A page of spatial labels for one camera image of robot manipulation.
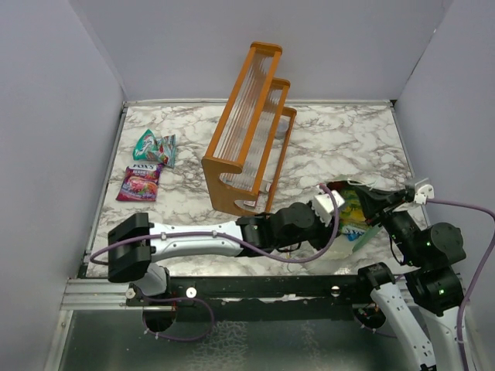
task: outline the snack bag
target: snack bag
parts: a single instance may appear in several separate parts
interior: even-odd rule
[[[128,166],[116,200],[155,202],[162,168],[161,164]]]
[[[173,168],[176,163],[176,136],[157,139],[148,129],[139,138],[132,156],[134,160],[156,161]]]

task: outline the wooden rack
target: wooden rack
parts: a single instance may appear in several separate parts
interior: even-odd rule
[[[296,110],[284,107],[290,83],[275,78],[282,48],[251,44],[239,77],[213,133],[202,164],[214,209],[251,215],[244,201],[256,201],[281,116],[289,120],[265,211],[273,202]]]

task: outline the red and purple bag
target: red and purple bag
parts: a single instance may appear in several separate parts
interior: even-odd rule
[[[116,200],[155,202],[162,168],[163,165],[128,166]]]

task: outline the white marble surface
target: white marble surface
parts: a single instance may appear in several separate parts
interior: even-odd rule
[[[132,213],[147,212],[157,223],[199,225],[222,223],[235,216],[211,208],[201,168],[223,105],[192,107],[130,107],[122,130],[108,190],[98,221],[93,251],[107,246],[107,233]],[[307,202],[319,182],[347,175],[361,182],[376,182],[379,189],[397,189],[411,176],[391,109],[387,106],[298,106],[298,114],[272,211],[293,202]],[[176,167],[160,177],[156,203],[115,200],[125,168],[132,165],[132,150],[146,129],[162,135],[177,134]],[[275,140],[277,154],[282,141]],[[267,173],[275,170],[277,155],[270,157]],[[425,224],[421,209],[413,215]],[[307,264],[285,264],[266,257],[178,257],[160,262],[172,275],[283,275],[351,274],[359,267],[389,260],[388,238],[382,231],[365,248],[350,254],[345,237],[323,257]],[[292,257],[314,254],[310,245]],[[105,266],[90,264],[88,277],[104,277]]]

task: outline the white wall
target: white wall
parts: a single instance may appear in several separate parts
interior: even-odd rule
[[[435,196],[495,209],[495,2],[454,0],[397,102],[398,122],[418,175],[429,176]],[[463,230],[473,276],[493,234],[488,216],[429,206],[433,221]],[[473,294],[473,311],[490,350],[495,344],[495,256]],[[490,352],[495,365],[495,353]]]
[[[0,368],[43,368],[123,100],[67,0],[0,2]]]
[[[228,97],[249,45],[289,98],[397,99],[452,0],[70,0],[130,100]]]

